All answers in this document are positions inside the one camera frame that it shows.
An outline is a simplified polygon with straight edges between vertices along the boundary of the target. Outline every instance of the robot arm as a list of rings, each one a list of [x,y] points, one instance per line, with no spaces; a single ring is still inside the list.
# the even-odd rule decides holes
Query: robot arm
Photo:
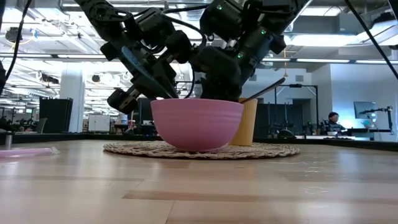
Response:
[[[200,31],[236,43],[227,48],[192,45],[187,35],[175,30],[172,22],[156,8],[134,16],[114,8],[105,0],[76,0],[98,34],[107,41],[101,48],[108,60],[120,59],[133,75],[128,91],[117,89],[109,98],[113,108],[130,113],[136,98],[177,98],[170,63],[189,62],[201,79],[202,98],[238,101],[242,86],[256,65],[271,50],[279,54],[285,47],[283,31],[312,0],[248,0],[240,6],[234,0],[214,0],[200,19]],[[167,50],[156,58],[154,53]]]

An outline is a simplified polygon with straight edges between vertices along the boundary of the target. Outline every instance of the yellow cup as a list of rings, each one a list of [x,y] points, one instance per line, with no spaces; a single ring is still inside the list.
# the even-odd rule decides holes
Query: yellow cup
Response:
[[[256,122],[257,102],[257,99],[253,99],[243,104],[244,108],[241,124],[239,125],[235,137],[229,143],[230,145],[251,146],[253,142],[254,123]]]

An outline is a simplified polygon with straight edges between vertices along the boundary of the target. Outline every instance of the woven placemat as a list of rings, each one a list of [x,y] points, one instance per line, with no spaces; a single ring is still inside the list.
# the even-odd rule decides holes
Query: woven placemat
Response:
[[[298,154],[297,147],[253,143],[252,146],[223,146],[213,152],[185,152],[163,141],[131,141],[105,144],[108,152],[132,156],[187,158],[187,159],[261,159]]]

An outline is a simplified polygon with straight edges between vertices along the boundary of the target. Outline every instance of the pink bowl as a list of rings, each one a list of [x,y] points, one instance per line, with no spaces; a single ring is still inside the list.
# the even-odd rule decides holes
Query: pink bowl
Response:
[[[164,141],[184,151],[207,152],[234,138],[243,105],[206,99],[166,99],[150,103],[156,130]]]

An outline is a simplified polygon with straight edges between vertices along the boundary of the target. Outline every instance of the person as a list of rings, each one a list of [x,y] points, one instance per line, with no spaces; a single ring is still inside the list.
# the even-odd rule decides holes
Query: person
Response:
[[[329,131],[343,131],[345,128],[338,124],[339,115],[336,112],[329,113]]]

